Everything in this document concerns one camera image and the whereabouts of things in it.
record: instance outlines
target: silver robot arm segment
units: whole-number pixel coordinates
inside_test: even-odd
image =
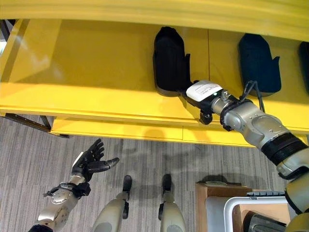
[[[215,83],[195,82],[186,93],[182,92],[182,96],[201,109],[202,123],[209,124],[213,113],[219,115],[223,128],[240,132],[276,165],[280,177],[292,180],[287,184],[285,196],[301,215],[291,221],[286,231],[309,232],[308,146],[292,135],[278,118],[264,113],[248,99],[235,98]]]

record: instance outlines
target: black shoe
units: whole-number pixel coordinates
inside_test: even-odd
[[[165,174],[162,179],[163,194],[165,191],[171,191],[172,188],[172,177],[170,174]]]

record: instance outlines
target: yellow shelf edge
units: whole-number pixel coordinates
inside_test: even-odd
[[[309,3],[228,0],[2,0],[0,18],[62,18],[149,23],[309,41]]]
[[[236,131],[228,132],[223,129],[210,128],[202,130],[196,127],[175,128],[155,124],[117,123],[77,118],[57,117],[54,120],[51,133],[252,147]],[[297,136],[307,143],[305,135]]]

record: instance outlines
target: gray carpet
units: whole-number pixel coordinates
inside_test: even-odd
[[[253,148],[150,142],[102,138],[105,159],[119,157],[117,166],[94,174],[91,193],[82,197],[62,231],[90,231],[101,209],[122,189],[124,175],[133,178],[129,218],[123,232],[158,232],[161,178],[171,173],[175,201],[187,231],[195,231],[195,182],[240,182],[255,189],[283,190],[275,167]],[[0,231],[25,232],[48,204],[42,193],[67,181],[70,167],[94,137],[62,139],[0,118]]]

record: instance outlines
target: yellow shelf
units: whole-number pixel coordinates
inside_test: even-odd
[[[0,18],[149,23],[309,41],[308,0],[2,0]]]
[[[0,58],[0,112],[221,128],[218,117],[205,127],[197,108],[157,94],[152,53],[159,29],[133,23],[19,20]],[[176,29],[192,54],[191,79],[210,77],[239,96],[237,43],[242,33]],[[309,96],[296,55],[299,42],[267,40],[273,56],[281,57],[282,90],[264,98],[266,110],[293,132],[308,134]]]
[[[57,117],[51,133],[252,147],[240,133],[235,131],[79,118]],[[307,144],[305,135],[297,136]]]
[[[178,98],[160,96],[155,90],[152,54],[160,28],[115,22],[18,21],[1,58],[0,110],[196,124]],[[192,77],[208,78],[207,30],[177,30],[195,54]]]

